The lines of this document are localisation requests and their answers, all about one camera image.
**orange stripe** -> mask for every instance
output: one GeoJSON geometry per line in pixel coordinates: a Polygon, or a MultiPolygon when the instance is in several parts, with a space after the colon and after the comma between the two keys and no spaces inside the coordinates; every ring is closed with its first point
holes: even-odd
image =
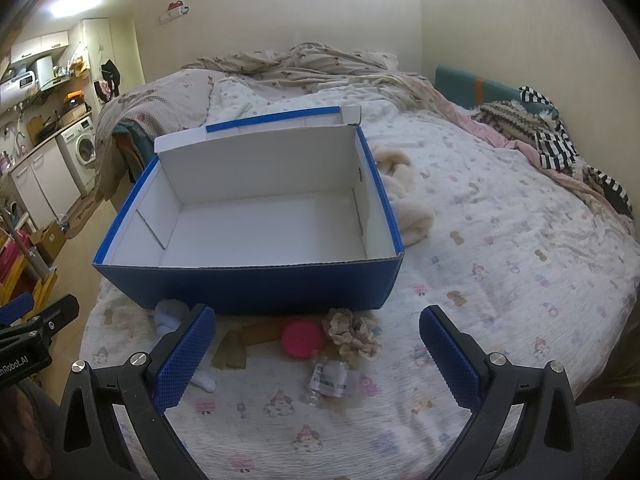
{"type": "Polygon", "coordinates": [[[476,90],[476,106],[480,106],[484,103],[482,98],[482,83],[484,83],[484,77],[476,77],[474,81],[474,89],[476,90]]]}

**white cabinet door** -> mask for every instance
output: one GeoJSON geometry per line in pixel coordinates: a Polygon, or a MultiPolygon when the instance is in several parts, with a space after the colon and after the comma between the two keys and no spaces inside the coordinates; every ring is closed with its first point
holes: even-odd
{"type": "Polygon", "coordinates": [[[29,160],[53,212],[59,218],[66,215],[80,198],[80,190],[69,173],[58,144],[50,140],[30,155],[29,160]]]}
{"type": "Polygon", "coordinates": [[[45,34],[42,37],[42,50],[54,50],[55,48],[62,48],[69,45],[69,34],[66,30],[62,32],[54,32],[53,34],[45,34]]]}
{"type": "Polygon", "coordinates": [[[33,168],[24,161],[20,166],[11,172],[15,187],[18,189],[20,198],[24,202],[31,219],[37,227],[46,227],[53,222],[56,217],[47,203],[38,182],[33,168]]]}
{"type": "Polygon", "coordinates": [[[102,79],[100,65],[108,60],[115,62],[113,44],[111,43],[111,28],[108,18],[84,20],[84,40],[89,51],[89,65],[93,81],[102,79]]]}
{"type": "Polygon", "coordinates": [[[11,63],[15,64],[23,59],[36,56],[42,52],[42,38],[38,36],[32,40],[16,43],[11,47],[11,63]]]}

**black and white striped fabric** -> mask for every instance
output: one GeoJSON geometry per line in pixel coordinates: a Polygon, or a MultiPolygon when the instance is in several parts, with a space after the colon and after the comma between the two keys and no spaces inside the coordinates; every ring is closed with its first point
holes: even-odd
{"type": "MultiPolygon", "coordinates": [[[[558,109],[549,99],[529,86],[521,86],[518,90],[520,91],[521,101],[548,105],[555,108],[558,113],[555,127],[556,134],[538,132],[535,136],[536,148],[540,153],[542,167],[547,170],[558,171],[570,168],[575,163],[575,157],[578,156],[578,152],[564,129],[564,124],[562,124],[560,120],[558,109]]],[[[608,174],[595,168],[593,168],[593,171],[602,181],[602,189],[604,190],[605,197],[612,203],[614,208],[623,214],[626,214],[624,210],[627,209],[628,216],[632,216],[629,197],[622,186],[608,174]]]]}

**white patterned bed sheet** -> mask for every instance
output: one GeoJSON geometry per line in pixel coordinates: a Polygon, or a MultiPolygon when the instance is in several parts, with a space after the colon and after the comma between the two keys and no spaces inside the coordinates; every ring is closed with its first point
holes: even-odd
{"type": "MultiPolygon", "coordinates": [[[[216,391],[190,385],[167,411],[211,479],[424,478],[469,416],[420,340],[425,306],[439,304],[485,351],[514,364],[563,362],[577,395],[604,368],[634,304],[640,250],[619,225],[594,217],[521,153],[492,148],[429,112],[399,112],[375,88],[340,86],[269,102],[228,78],[214,87],[207,122],[349,104],[362,105],[369,142],[412,158],[414,197],[434,207],[434,227],[406,250],[388,301],[373,312],[382,354],[360,371],[357,408],[299,402],[310,365],[284,357],[276,342],[249,347],[246,370],[210,368],[226,330],[254,320],[220,317],[200,365],[216,391]]],[[[81,357],[94,367],[116,365],[155,339],[150,313],[103,280],[81,357]]],[[[154,478],[128,421],[122,426],[142,473],[154,478]]]]}

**blue cardboard box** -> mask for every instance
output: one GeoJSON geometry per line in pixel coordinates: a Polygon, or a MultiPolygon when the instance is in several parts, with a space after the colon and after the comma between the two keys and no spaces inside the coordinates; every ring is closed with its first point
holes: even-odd
{"type": "Polygon", "coordinates": [[[143,308],[382,307],[404,247],[359,124],[324,107],[158,137],[95,268],[143,308]]]}

